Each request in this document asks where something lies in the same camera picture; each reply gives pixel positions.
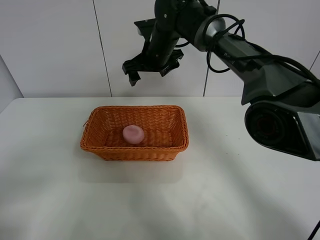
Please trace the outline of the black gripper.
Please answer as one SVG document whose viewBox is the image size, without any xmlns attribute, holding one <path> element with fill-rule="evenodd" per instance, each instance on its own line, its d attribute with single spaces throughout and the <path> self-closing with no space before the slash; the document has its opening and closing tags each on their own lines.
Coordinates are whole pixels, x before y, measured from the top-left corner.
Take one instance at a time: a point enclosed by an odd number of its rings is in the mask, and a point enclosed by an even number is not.
<svg viewBox="0 0 320 240">
<path fill-rule="evenodd" d="M 141 79 L 138 72 L 159 72 L 164 77 L 180 66 L 184 56 L 180 49 L 175 50 L 180 38 L 175 31 L 160 29 L 156 23 L 137 23 L 136 27 L 144 38 L 142 51 L 122 65 L 132 87 Z"/>
</svg>

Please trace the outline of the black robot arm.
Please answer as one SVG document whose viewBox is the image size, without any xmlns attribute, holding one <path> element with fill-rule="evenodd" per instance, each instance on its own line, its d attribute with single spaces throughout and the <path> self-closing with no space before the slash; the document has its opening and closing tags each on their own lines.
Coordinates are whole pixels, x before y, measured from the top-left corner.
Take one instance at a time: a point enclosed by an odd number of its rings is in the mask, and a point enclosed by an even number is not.
<svg viewBox="0 0 320 240">
<path fill-rule="evenodd" d="M 132 86 L 140 72 L 165 76 L 178 68 L 183 38 L 207 57 L 216 55 L 243 81 L 244 122 L 253 140 L 274 151 L 320 159 L 320 81 L 310 70 L 249 42 L 242 19 L 219 14 L 203 0 L 157 0 L 154 15 L 135 23 L 143 49 L 122 65 Z M 226 18 L 233 24 L 226 26 Z"/>
</svg>

